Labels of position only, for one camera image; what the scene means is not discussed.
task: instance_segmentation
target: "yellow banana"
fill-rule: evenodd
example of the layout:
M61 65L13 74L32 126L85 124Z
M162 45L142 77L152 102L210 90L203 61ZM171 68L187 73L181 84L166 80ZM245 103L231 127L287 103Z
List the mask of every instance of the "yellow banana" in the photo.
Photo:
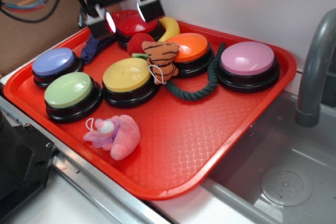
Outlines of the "yellow banana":
M159 19L160 23L166 30L162 37L158 40L159 42L165 42L166 40L180 34L180 26L177 21L172 17L164 17Z

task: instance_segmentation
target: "sink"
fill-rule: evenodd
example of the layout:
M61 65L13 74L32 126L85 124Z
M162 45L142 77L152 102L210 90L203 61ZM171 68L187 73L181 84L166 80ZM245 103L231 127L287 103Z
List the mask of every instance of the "sink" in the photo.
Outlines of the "sink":
M284 91L208 178L275 223L335 223L336 111L322 105L319 124L304 128L296 100Z

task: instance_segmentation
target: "plastic tray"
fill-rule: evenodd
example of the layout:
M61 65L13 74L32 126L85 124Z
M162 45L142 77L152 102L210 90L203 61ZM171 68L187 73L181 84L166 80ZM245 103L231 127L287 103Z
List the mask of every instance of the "plastic tray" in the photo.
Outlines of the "plastic tray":
M215 53L220 43L230 46L248 39L179 22L182 33L204 35ZM84 29L57 47L68 47L77 55L85 46L89 30ZM197 186L246 132L250 125L280 94L296 73L296 62L285 50L270 45L281 72L278 82L257 93L237 93L221 85L207 98L187 102L165 87L149 102L130 109L114 108L103 101L88 118L106 119L127 114L137 122L141 142L122 161L109 152L93 148L83 136L87 118L69 124L51 121L45 111L44 90L33 82L32 63L16 72L4 87L5 96L53 135L133 195L146 200L169 199ZM128 57L118 43L111 44L84 72L102 85L105 70L117 60ZM188 79L173 79L182 89L197 91L207 84L207 74Z

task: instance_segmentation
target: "faucet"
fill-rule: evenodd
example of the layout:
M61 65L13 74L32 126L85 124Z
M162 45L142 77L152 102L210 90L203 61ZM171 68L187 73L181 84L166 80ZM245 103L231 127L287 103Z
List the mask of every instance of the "faucet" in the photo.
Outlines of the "faucet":
M295 121L304 127L319 123L321 103L336 106L336 9L322 18L310 44L302 74Z

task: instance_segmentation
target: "drain strainer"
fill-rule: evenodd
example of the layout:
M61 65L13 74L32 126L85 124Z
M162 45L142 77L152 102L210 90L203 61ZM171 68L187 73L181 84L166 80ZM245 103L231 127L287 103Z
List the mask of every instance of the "drain strainer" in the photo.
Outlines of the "drain strainer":
M269 200L287 207L304 203L312 193L308 175L291 165L267 169L261 177L260 185Z

